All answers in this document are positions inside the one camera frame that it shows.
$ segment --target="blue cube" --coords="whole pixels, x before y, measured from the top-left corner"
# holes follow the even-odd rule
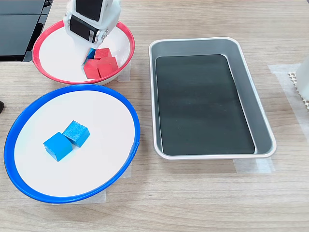
[[[72,121],[62,134],[78,147],[81,147],[90,135],[88,128],[76,121]]]
[[[44,143],[46,151],[57,161],[62,160],[72,150],[71,142],[60,132]]]

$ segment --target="white bowl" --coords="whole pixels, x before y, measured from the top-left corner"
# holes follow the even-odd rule
[[[109,48],[118,69],[99,79],[87,79],[82,62],[88,47],[70,37],[60,21],[44,31],[33,47],[33,63],[46,77],[64,84],[101,84],[115,79],[131,61],[135,41],[131,31],[121,22],[110,32],[99,48]]]

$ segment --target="wooden block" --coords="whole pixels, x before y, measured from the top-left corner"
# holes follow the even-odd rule
[[[105,77],[113,72],[111,64],[99,64],[98,72],[101,77]]]
[[[97,59],[89,59],[84,65],[84,72],[88,79],[98,79],[101,78],[98,72],[98,62]]]
[[[96,50],[94,59],[101,59],[101,58],[106,58],[106,57],[112,57],[112,54],[109,48],[100,48]]]
[[[115,57],[105,57],[105,58],[101,58],[98,62],[98,68],[103,65],[103,64],[108,64],[112,66],[112,71],[116,71],[118,69],[118,64],[116,61]]]
[[[71,142],[60,132],[44,143],[46,151],[57,161],[62,160],[72,150]]]
[[[81,147],[90,135],[88,128],[76,121],[72,121],[62,134],[78,147]]]

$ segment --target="tape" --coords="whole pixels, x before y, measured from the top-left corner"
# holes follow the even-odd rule
[[[132,176],[132,164],[128,166],[128,168],[119,178],[130,178],[131,176]],[[97,204],[97,203],[105,203],[105,202],[106,202],[106,189],[92,197],[86,198],[78,202],[68,203],[68,204]]]
[[[234,159],[237,173],[272,173],[275,171],[271,158],[266,159]]]
[[[130,76],[131,76],[131,61],[121,71],[117,80],[119,82],[127,82],[130,81]]]
[[[268,65],[270,71],[276,75],[279,83],[289,101],[296,119],[309,142],[309,114],[306,109],[306,102],[299,96],[289,72],[295,72],[301,64]]]

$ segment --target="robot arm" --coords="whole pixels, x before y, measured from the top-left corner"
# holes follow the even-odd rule
[[[117,25],[119,0],[71,0],[63,18],[66,32],[91,48],[98,48]]]

